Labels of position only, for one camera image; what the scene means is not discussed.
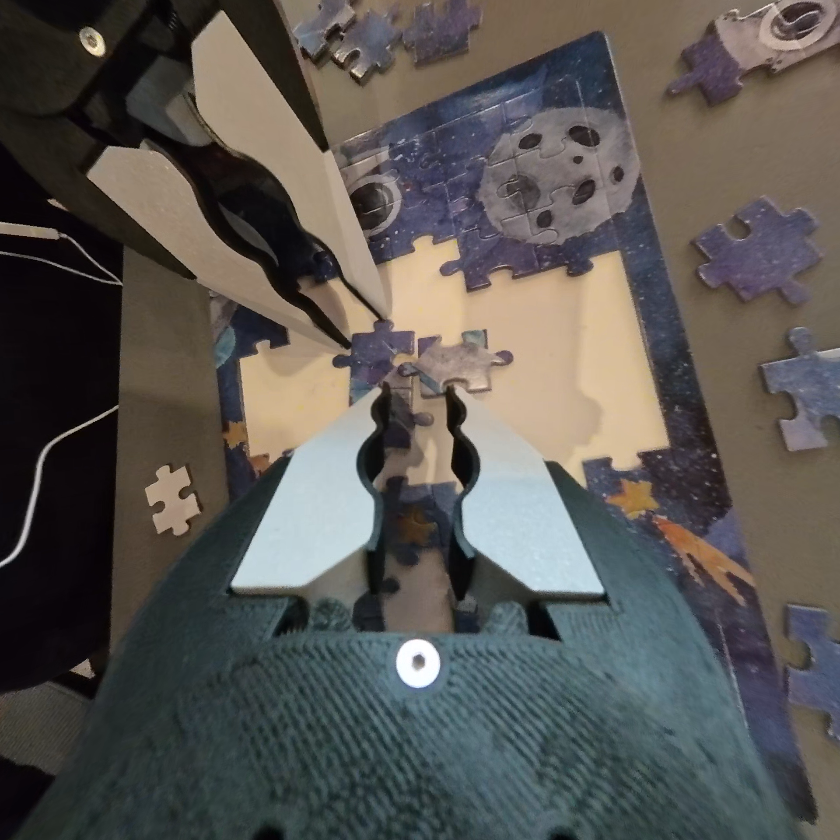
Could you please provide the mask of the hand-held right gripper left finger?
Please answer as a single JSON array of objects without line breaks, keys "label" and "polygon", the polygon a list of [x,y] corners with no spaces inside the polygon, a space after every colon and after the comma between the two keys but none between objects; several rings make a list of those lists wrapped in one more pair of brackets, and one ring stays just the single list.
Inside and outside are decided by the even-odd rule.
[{"label": "hand-held right gripper left finger", "polygon": [[230,588],[238,595],[361,597],[384,578],[385,465],[391,388],[375,387],[298,447]]}]

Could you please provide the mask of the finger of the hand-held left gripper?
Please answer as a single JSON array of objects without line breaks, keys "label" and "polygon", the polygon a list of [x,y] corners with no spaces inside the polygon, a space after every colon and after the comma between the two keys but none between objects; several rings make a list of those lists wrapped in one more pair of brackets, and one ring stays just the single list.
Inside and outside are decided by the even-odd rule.
[{"label": "finger of the hand-held left gripper", "polygon": [[285,21],[277,9],[221,9],[192,42],[196,104],[231,151],[287,194],[299,227],[330,252],[378,318],[392,294],[375,266]]},{"label": "finger of the hand-held left gripper", "polygon": [[350,347],[268,252],[230,223],[212,191],[165,150],[109,146],[87,177],[210,291],[328,350]]}]

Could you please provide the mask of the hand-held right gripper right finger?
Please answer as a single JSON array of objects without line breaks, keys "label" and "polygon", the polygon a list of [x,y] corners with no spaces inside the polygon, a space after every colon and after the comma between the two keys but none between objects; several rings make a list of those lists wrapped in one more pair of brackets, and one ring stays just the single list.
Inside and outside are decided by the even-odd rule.
[{"label": "hand-held right gripper right finger", "polygon": [[459,385],[446,389],[451,469],[461,485],[448,572],[480,601],[603,601],[604,584],[549,463]]}]

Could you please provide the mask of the joined planet puzzle pieces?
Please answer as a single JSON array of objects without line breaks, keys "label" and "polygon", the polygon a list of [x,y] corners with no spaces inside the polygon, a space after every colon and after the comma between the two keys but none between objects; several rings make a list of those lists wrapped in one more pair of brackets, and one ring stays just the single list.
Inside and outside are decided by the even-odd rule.
[{"label": "joined planet puzzle pieces", "polygon": [[395,364],[398,356],[412,356],[415,351],[413,331],[395,331],[393,322],[375,322],[370,332],[356,332],[350,352],[332,359],[336,369],[350,372],[349,405],[356,404],[375,387],[386,384],[391,393],[390,420],[385,432],[387,448],[408,450],[417,427],[434,422],[432,414],[414,411],[414,385],[403,377]]}]

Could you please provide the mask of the space jigsaw puzzle board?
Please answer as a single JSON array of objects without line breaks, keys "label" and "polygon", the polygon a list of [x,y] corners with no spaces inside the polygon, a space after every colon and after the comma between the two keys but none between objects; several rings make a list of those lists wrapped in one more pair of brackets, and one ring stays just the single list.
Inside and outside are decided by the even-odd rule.
[{"label": "space jigsaw puzzle board", "polygon": [[[796,818],[816,803],[657,231],[606,37],[593,33],[346,140],[335,152],[395,331],[445,345],[485,329],[514,361],[473,393],[661,548],[727,670]],[[372,331],[319,268],[311,288],[344,328]],[[231,500],[349,404],[350,372],[255,312],[212,300]],[[455,476],[443,396],[387,448],[382,595],[363,629],[475,632],[445,581]]]}]

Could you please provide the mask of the upturned white jigsaw piece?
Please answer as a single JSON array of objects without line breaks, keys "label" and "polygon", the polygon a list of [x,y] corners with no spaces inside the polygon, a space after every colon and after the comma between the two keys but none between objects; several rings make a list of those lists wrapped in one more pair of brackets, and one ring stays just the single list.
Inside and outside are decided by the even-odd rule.
[{"label": "upturned white jigsaw piece", "polygon": [[188,465],[174,469],[163,465],[155,471],[155,479],[145,489],[152,509],[156,534],[170,532],[181,537],[190,530],[193,519],[202,513],[202,506],[193,490],[193,477]]}]

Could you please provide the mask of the grey mesh chair seat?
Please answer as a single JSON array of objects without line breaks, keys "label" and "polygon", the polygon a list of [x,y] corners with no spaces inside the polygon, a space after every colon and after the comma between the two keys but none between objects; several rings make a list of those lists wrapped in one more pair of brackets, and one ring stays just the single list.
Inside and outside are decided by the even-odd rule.
[{"label": "grey mesh chair seat", "polygon": [[89,659],[66,673],[1,697],[1,756],[57,775],[77,743],[98,677]]}]

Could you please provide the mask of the row of puzzle pieces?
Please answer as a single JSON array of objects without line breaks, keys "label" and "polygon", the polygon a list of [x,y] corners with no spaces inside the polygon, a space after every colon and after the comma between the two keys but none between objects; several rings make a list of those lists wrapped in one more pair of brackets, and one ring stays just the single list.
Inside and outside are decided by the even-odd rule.
[{"label": "row of puzzle pieces", "polygon": [[668,2],[703,385],[784,692],[838,738],[838,2]]}]

